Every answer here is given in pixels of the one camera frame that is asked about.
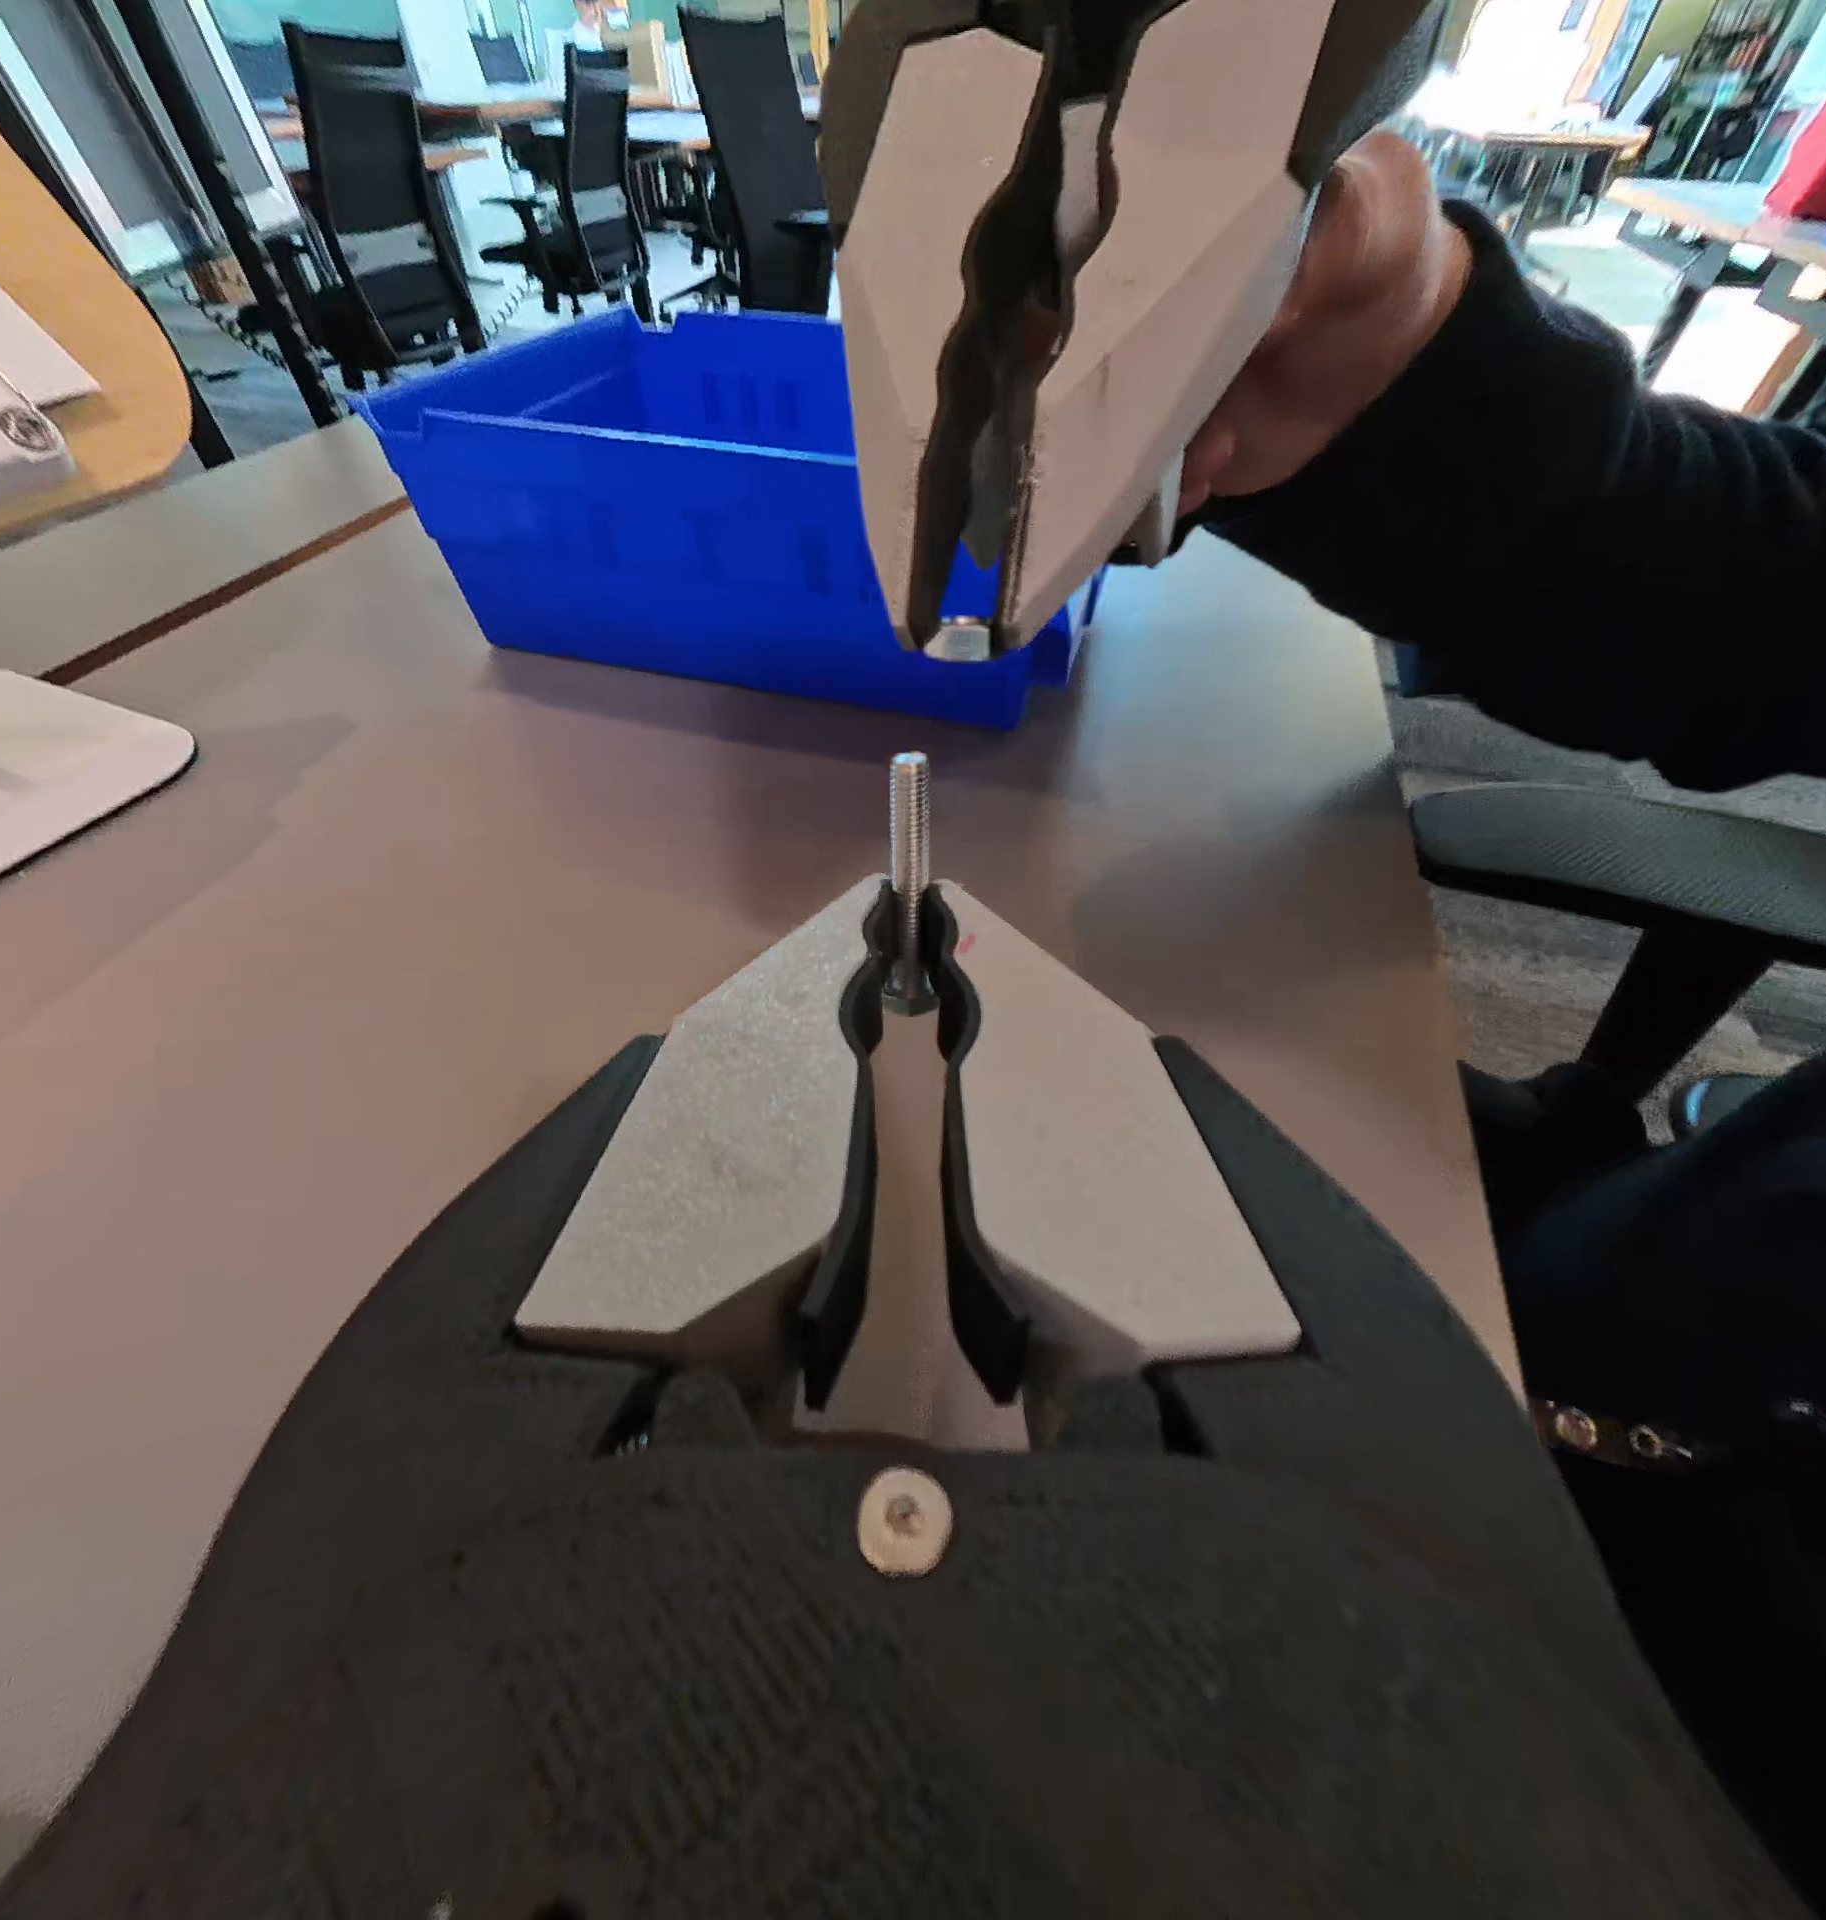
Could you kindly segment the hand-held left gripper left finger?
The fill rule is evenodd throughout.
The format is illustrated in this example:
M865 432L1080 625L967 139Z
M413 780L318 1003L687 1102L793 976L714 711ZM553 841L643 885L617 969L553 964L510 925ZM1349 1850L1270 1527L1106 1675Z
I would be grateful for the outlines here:
M867 1306L894 926L865 877L671 1025L516 1308L524 1341L827 1409Z

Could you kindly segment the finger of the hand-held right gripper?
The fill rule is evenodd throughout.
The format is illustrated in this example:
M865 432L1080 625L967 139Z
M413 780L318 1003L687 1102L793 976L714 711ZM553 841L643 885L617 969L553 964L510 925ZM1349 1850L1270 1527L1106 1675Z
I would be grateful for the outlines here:
M958 554L1012 590L1055 332L1059 21L855 21L834 52L834 276L867 547L899 647L940 655Z
M1028 644L1129 547L1160 564L1184 450L1259 343L1309 189L1295 136L1332 4L1148 4L1121 28L1093 153L1093 227L1063 259L1063 324L1030 385L996 646Z

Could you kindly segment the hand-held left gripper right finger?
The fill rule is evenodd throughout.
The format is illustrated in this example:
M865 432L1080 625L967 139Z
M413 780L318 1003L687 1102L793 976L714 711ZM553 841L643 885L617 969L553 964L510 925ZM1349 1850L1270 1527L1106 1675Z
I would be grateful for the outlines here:
M951 881L926 892L946 1308L999 1406L1303 1338L1154 1033Z

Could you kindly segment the blue plastic bin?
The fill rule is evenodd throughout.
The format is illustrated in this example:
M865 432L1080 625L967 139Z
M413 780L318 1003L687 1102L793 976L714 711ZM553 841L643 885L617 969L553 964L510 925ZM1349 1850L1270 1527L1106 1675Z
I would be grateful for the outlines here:
M1106 574L1020 655L899 650L840 324L612 307L352 397L494 647L1006 734Z

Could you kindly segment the steel bolt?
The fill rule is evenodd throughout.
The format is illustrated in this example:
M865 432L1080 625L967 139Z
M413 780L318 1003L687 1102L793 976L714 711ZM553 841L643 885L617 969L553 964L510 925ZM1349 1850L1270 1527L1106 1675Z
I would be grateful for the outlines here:
M886 885L891 936L884 952L883 1005L899 1019L936 1008L926 966L926 895L931 868L929 759L903 751L886 765Z

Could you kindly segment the person's right forearm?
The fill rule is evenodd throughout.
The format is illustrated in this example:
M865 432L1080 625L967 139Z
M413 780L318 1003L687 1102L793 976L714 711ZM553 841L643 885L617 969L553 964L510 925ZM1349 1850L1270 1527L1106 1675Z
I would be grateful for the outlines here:
M1484 717L1721 793L1826 780L1826 435L1642 385L1472 207L1469 282L1283 484L1189 523Z

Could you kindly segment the person's right hand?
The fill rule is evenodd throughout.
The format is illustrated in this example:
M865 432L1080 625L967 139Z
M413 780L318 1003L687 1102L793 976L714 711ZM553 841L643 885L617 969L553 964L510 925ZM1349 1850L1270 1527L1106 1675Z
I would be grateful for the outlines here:
M1388 132L1348 148L1270 329L1184 450L1181 515L1309 467L1429 347L1472 266L1416 148Z

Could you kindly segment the black office chair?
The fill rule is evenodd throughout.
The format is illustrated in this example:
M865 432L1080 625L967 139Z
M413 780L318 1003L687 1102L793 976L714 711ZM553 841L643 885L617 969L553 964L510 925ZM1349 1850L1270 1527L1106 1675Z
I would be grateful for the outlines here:
M494 207L516 215L518 239L481 246L481 262L524 270L554 315L565 300L574 318L594 297L625 303L652 324L649 258L630 187L628 65L617 52L562 48L559 132L507 127L503 142L533 189Z
M430 178L405 46L285 21L325 258L302 326L348 394L483 349L462 254Z
M832 239L783 19L680 11L742 309L827 318Z

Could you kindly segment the grey office chair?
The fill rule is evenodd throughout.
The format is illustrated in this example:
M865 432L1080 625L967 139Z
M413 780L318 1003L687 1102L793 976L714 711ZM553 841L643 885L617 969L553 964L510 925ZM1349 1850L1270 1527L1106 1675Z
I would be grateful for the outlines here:
M1692 796L1459 701L1388 711L1475 1068L1590 1057L1660 1107L1826 1051L1826 780Z

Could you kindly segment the person's dark clothed body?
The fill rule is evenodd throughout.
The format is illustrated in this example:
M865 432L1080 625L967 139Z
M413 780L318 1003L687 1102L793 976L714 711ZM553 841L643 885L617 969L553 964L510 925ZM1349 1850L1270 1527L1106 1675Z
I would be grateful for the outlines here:
M1683 1138L1612 1079L1459 1070L1525 1393L1646 1666L1826 1917L1826 1051Z

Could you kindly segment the white stand base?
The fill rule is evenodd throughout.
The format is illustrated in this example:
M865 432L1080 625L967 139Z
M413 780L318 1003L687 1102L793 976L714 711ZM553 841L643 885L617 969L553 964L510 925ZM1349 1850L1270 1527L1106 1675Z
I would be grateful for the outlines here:
M0 670L0 880L183 776L180 725Z

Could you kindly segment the wooden board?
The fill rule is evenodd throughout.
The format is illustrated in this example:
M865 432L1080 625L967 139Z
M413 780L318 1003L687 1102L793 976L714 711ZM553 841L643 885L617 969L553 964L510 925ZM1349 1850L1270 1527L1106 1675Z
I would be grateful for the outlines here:
M189 453L190 393L150 307L0 134L0 292L95 388L58 405L72 474L0 504L0 545L159 487Z

